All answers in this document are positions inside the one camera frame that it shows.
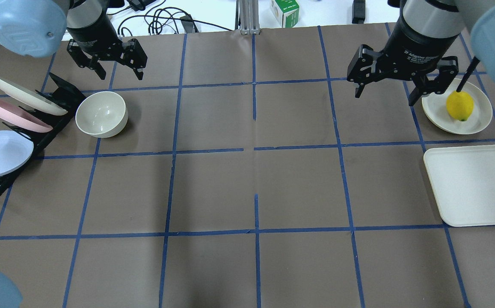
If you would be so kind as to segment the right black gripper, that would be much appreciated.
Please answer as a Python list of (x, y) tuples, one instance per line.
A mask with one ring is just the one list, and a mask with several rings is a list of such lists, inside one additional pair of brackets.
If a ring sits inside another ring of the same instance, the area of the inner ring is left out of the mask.
[(355, 98), (361, 97), (365, 85), (387, 78), (414, 83), (410, 107), (433, 92), (444, 92), (459, 71), (458, 58), (444, 56), (455, 39), (422, 35), (400, 17), (383, 50), (362, 44), (350, 62), (347, 80), (355, 83)]

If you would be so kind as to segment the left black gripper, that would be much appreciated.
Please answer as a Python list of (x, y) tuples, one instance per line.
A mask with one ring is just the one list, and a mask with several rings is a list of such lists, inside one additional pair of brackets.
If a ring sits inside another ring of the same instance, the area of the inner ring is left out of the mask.
[(72, 37), (67, 52), (79, 68), (89, 68), (101, 80), (106, 77), (101, 61), (116, 61), (143, 80), (148, 60), (143, 47), (137, 39), (122, 41), (107, 16), (108, 8), (121, 6), (123, 0), (72, 0), (67, 13), (67, 30)]

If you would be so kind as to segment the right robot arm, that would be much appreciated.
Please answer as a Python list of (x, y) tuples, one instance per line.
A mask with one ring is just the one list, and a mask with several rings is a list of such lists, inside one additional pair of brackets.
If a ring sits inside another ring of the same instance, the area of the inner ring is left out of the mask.
[(476, 60), (495, 82), (495, 0), (390, 0), (400, 15), (385, 47), (374, 51), (362, 44), (347, 69), (356, 84), (355, 97), (364, 87), (383, 79), (412, 81), (413, 106), (422, 96), (443, 94), (459, 73), (456, 56), (445, 56), (463, 29), (471, 37)]

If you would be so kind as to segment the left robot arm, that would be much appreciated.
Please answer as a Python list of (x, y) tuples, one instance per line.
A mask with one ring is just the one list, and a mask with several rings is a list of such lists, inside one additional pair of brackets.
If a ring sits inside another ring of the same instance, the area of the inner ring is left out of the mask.
[(67, 52), (79, 68), (105, 79), (102, 61), (114, 61), (143, 78), (148, 57), (137, 39), (122, 41), (107, 10), (122, 0), (0, 0), (0, 45), (33, 58), (46, 58), (71, 35)]

